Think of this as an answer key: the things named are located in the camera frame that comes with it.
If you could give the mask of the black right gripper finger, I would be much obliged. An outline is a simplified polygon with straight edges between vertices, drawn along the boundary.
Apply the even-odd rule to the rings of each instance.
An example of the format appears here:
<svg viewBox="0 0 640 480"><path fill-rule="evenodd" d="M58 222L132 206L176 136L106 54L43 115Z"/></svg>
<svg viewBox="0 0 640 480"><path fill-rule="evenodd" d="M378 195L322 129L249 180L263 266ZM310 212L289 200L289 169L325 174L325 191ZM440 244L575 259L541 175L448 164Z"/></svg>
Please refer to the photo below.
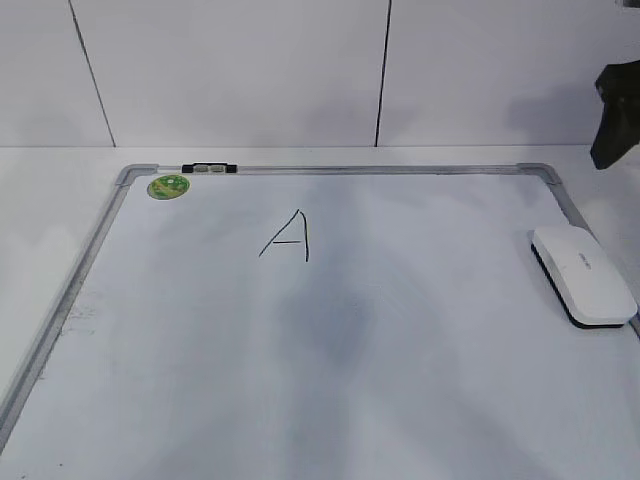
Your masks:
<svg viewBox="0 0 640 480"><path fill-rule="evenodd" d="M590 155L597 169L608 169L639 144L639 64L608 64L595 88L603 111Z"/></svg>

